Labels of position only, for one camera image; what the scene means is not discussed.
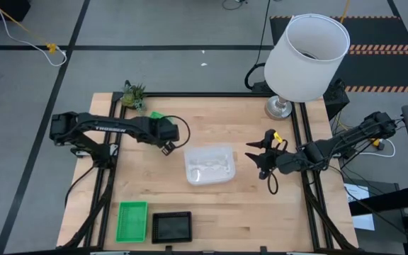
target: green basket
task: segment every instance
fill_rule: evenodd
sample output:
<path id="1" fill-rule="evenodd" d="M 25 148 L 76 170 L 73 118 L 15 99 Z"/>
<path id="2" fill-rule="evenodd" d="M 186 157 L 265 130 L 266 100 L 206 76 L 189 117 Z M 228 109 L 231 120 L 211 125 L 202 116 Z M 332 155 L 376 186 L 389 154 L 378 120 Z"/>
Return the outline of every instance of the green basket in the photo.
<path id="1" fill-rule="evenodd" d="M 120 202 L 117 243 L 144 242 L 146 239 L 147 202 Z"/>

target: black tray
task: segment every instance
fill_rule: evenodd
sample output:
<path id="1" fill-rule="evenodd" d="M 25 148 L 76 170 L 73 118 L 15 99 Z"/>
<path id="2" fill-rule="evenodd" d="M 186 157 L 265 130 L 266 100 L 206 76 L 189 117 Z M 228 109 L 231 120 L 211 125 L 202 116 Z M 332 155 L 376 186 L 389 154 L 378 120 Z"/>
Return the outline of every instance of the black tray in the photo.
<path id="1" fill-rule="evenodd" d="M 191 212 L 154 213 L 152 243 L 191 242 Z"/>

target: white cable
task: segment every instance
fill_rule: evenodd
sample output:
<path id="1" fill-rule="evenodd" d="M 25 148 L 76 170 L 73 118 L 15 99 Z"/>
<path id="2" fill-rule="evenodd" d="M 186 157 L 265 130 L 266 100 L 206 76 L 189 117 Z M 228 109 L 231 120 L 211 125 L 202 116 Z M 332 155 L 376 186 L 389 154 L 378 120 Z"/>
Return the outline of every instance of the white cable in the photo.
<path id="1" fill-rule="evenodd" d="M 374 152 L 361 152 L 360 155 L 373 155 L 373 156 L 379 156 L 379 157 L 394 157 L 396 154 L 396 147 L 393 144 L 393 142 L 390 139 L 385 139 L 387 142 L 391 144 L 391 147 L 393 147 L 393 154 L 391 155 L 382 155 Z"/>
<path id="2" fill-rule="evenodd" d="M 61 53 L 64 55 L 64 61 L 62 61 L 61 64 L 53 64 L 53 63 L 51 62 L 50 58 L 48 57 L 47 53 L 45 53 L 45 51 L 41 50 L 39 47 L 36 47 L 36 46 L 33 45 L 32 43 L 13 38 L 13 37 L 11 36 L 11 34 L 9 33 L 9 30 L 7 29 L 7 24 L 6 24 L 6 20 L 4 19 L 4 14 L 3 14 L 1 11 L 0 11 L 0 15 L 1 15 L 1 18 L 2 18 L 2 20 L 3 20 L 4 27 L 6 28 L 6 33 L 7 33 L 7 35 L 10 37 L 10 39 L 12 39 L 12 40 L 14 40 L 14 41 L 16 41 L 16 42 L 19 42 L 19 43 L 24 43 L 24 44 L 30 45 L 30 46 L 34 47 L 36 50 L 39 50 L 41 53 L 44 54 L 44 56 L 47 58 L 48 62 L 49 62 L 53 67 L 60 67 L 60 66 L 62 66 L 62 65 L 67 61 L 67 56 L 65 55 L 65 53 L 64 53 L 64 52 L 59 48 L 59 46 L 57 46 L 57 45 L 56 45 L 56 50 L 59 50 L 59 52 L 61 52 Z"/>

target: lamp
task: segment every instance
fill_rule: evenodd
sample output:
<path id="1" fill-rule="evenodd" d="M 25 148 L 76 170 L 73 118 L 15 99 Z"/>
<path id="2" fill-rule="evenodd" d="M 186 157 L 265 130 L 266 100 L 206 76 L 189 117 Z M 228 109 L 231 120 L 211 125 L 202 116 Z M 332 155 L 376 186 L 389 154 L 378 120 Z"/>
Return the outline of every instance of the lamp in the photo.
<path id="1" fill-rule="evenodd" d="M 267 115 L 287 118 L 290 101 L 304 103 L 322 96 L 349 45 L 349 33 L 334 19 L 319 14 L 294 16 L 264 67 L 266 82 L 277 94 L 267 101 Z"/>

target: floor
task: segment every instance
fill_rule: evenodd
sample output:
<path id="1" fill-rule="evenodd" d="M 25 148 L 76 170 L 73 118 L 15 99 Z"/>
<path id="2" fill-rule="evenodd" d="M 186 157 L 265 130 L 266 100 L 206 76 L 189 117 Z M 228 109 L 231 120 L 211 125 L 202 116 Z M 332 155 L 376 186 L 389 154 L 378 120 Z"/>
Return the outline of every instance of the floor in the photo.
<path id="1" fill-rule="evenodd" d="M 58 45 L 68 45 L 83 2 L 32 0 L 23 24 Z M 408 29 L 408 0 L 395 3 Z M 340 16 L 344 4 L 342 0 L 272 1 L 269 14 Z M 225 11 L 220 0 L 91 0 L 76 45 L 258 45 L 266 5 L 267 0 L 249 0 L 236 11 Z M 357 0 L 352 1 L 348 15 L 390 16 L 392 11 L 387 0 Z M 13 24 L 9 30 L 16 38 L 35 41 Z M 271 45 L 269 30 L 265 45 Z M 17 45 L 6 37 L 1 22 L 0 45 Z M 87 111 L 93 93 L 120 90 L 126 79 L 143 83 L 148 91 L 246 91 L 243 78 L 257 56 L 256 50 L 158 49 L 73 51 L 53 113 Z M 261 61 L 267 54 L 262 52 Z M 60 55 L 53 57 L 56 63 L 61 60 Z M 50 93 L 59 83 L 58 71 L 37 51 L 0 50 L 0 234 L 36 135 L 41 142 L 6 253 L 56 245 L 75 159 L 38 130 Z M 261 80 L 261 73 L 252 79 Z M 347 125 L 356 125 L 373 111 L 399 117 L 400 107 L 408 104 L 408 93 L 348 96 L 351 103 L 341 114 Z M 392 141 L 401 157 L 360 156 L 349 167 L 368 180 L 408 187 L 406 130 L 400 130 Z M 401 244 L 359 241 L 369 251 L 402 253 Z"/>

